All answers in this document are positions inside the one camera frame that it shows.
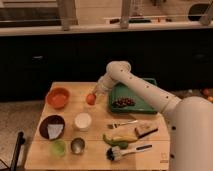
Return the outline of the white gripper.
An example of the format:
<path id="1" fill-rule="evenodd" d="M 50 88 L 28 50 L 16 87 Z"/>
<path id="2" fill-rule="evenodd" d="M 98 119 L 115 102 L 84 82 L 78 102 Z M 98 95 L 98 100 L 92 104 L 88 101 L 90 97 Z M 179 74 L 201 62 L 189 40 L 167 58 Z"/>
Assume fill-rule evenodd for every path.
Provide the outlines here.
<path id="1" fill-rule="evenodd" d="M 96 95 L 96 102 L 101 100 L 101 93 L 109 92 L 114 85 L 115 81 L 111 77 L 108 75 L 101 76 L 95 88 L 92 90 L 92 93 Z"/>

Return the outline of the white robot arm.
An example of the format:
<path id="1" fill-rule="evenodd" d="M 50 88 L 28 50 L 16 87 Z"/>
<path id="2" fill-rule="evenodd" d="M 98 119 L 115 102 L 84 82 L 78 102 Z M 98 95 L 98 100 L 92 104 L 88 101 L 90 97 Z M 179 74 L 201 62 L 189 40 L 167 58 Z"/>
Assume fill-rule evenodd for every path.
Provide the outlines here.
<path id="1" fill-rule="evenodd" d="M 94 93 L 123 83 L 170 122 L 169 171 L 213 171 L 213 104 L 191 96 L 184 99 L 131 73 L 127 61 L 112 61 Z"/>

